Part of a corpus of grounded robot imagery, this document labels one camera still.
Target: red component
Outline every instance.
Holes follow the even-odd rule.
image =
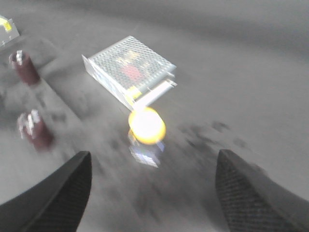
[[[138,81],[141,79],[142,74],[140,73],[139,69],[135,66],[128,64],[124,66],[121,71],[128,76],[132,81]]]
[[[32,60],[28,53],[22,52],[22,64],[19,64],[16,60],[17,52],[10,55],[10,63],[16,70],[21,80],[29,86],[39,82],[40,76],[36,71]]]
[[[22,132],[28,141],[34,145],[37,151],[44,151],[51,147],[54,137],[41,116],[39,116],[39,119],[40,121],[38,123],[34,123],[32,135],[28,133],[26,126],[23,126]]]

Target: metal box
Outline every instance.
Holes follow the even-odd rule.
[[[176,66],[132,36],[82,57],[86,71],[130,110],[150,105],[177,85]]]
[[[0,48],[18,36],[19,33],[13,20],[0,15]]]

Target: dark red capacitor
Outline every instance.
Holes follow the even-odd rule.
[[[31,86],[39,82],[40,76],[28,53],[22,50],[12,53],[10,63],[24,83]]]
[[[20,118],[24,117],[24,120],[21,120],[20,118],[18,120],[20,132],[34,145],[37,151],[48,150],[54,140],[52,133],[47,128],[41,116],[38,116],[39,120],[33,123],[33,128],[31,129],[32,134],[29,133],[26,127],[26,124],[28,123],[28,115],[30,114],[22,114]]]

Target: gray floor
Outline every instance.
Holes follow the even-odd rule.
[[[21,33],[0,51],[0,202],[90,150],[78,231],[227,231],[213,187],[221,148],[309,200],[308,12],[308,1],[291,0],[0,0]],[[158,170],[131,157],[129,111],[81,59],[128,35],[178,66],[179,85],[153,104],[168,127]],[[36,89],[8,66],[19,48],[44,79]],[[56,135],[52,152],[19,138],[15,119],[33,107]]]

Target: glowing yellow bulb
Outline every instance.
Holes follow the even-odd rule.
[[[147,145],[160,142],[166,134],[162,118],[149,107],[133,111],[129,116],[129,125],[136,139]]]

